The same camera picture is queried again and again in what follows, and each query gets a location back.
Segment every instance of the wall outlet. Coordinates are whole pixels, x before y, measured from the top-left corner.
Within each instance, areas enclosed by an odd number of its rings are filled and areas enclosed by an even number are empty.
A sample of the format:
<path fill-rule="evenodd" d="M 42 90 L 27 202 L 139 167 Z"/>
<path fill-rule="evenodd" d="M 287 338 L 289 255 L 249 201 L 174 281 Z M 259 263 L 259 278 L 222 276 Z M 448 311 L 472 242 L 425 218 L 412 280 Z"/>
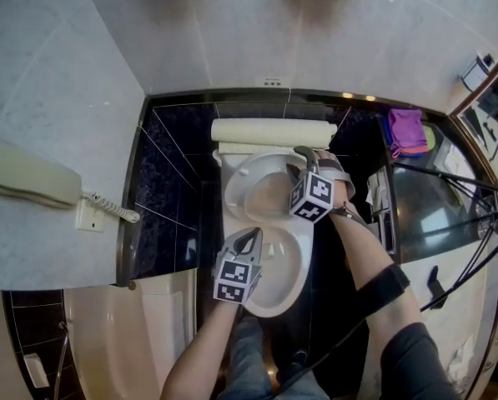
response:
<path fill-rule="evenodd" d="M 255 79 L 258 88 L 289 88 L 289 77 L 257 77 Z"/>
<path fill-rule="evenodd" d="M 95 207 L 89 200 L 82 198 L 76 211 L 76 229 L 86 231 L 104 231 L 104 210 Z"/>

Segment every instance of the leg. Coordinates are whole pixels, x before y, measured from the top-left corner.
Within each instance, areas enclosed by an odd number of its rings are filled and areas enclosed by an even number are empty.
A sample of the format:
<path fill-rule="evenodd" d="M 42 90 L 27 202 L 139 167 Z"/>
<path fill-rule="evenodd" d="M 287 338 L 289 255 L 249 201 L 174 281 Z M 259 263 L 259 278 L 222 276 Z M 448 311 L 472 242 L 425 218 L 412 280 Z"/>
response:
<path fill-rule="evenodd" d="M 256 317 L 245 317 L 234 330 L 226 388 L 218 400 L 256 400 L 272 393 L 262 360 L 262 328 Z"/>
<path fill-rule="evenodd" d="M 280 394 L 279 400 L 329 400 L 315 379 L 313 372 L 306 373 L 299 381 L 294 383 L 285 392 Z"/>

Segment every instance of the telephone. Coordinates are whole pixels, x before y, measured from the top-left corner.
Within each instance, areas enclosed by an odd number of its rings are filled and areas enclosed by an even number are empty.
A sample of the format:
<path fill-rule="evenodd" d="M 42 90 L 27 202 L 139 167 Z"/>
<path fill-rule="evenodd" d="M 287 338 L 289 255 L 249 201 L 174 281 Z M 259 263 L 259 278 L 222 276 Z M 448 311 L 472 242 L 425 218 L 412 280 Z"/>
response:
<path fill-rule="evenodd" d="M 82 177 L 58 162 L 50 162 L 0 139 L 0 194 L 24 198 L 53 208 L 73 208 L 81 198 L 131 223 L 139 214 L 82 191 Z"/>

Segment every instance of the toilet bowl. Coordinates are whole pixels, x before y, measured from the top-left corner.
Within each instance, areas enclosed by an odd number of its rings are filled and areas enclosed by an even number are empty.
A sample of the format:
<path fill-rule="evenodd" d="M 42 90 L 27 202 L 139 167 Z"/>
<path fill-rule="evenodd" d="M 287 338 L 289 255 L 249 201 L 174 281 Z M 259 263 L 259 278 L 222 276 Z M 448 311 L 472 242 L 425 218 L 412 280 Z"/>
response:
<path fill-rule="evenodd" d="M 245 303 L 256 316 L 285 312 L 299 296 L 309 271 L 314 226 L 289 215 L 293 187 L 286 164 L 306 167 L 293 150 L 255 154 L 215 154 L 221 166 L 224 237 L 245 228 L 260 227 L 264 247 L 262 278 Z"/>

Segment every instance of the sleeve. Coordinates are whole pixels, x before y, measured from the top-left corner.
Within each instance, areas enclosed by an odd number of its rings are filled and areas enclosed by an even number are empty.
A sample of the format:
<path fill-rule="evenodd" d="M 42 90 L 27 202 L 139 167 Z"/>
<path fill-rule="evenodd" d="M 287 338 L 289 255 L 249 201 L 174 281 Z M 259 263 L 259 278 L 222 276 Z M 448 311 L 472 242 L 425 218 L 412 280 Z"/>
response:
<path fill-rule="evenodd" d="M 423 323 L 413 323 L 386 345 L 380 359 L 382 399 L 456 400 L 438 349 Z"/>

